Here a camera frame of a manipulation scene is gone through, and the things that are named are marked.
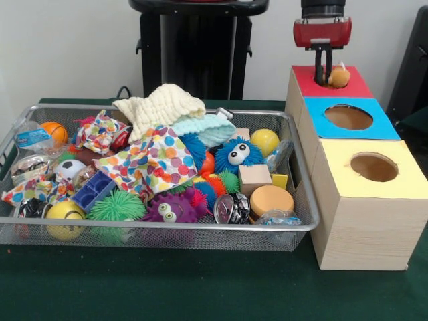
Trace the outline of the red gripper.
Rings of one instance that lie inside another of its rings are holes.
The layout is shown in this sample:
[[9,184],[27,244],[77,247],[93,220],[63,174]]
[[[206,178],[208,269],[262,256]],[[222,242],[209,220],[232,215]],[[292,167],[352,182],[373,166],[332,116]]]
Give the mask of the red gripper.
[[[310,49],[314,45],[328,44],[315,49],[314,81],[318,85],[328,84],[332,71],[332,47],[348,45],[352,32],[350,17],[297,19],[293,26],[293,36],[297,47]],[[322,53],[326,52],[326,71],[322,65]]]

